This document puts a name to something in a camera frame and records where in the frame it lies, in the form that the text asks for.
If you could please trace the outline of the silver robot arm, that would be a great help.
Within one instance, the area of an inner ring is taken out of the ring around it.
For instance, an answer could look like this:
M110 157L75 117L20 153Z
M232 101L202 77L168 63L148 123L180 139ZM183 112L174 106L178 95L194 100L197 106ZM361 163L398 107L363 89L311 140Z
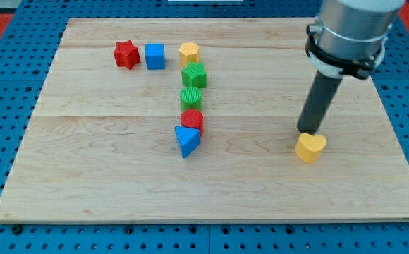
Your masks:
M310 62L328 78L368 78L383 61L388 32L404 3L323 0L306 30Z

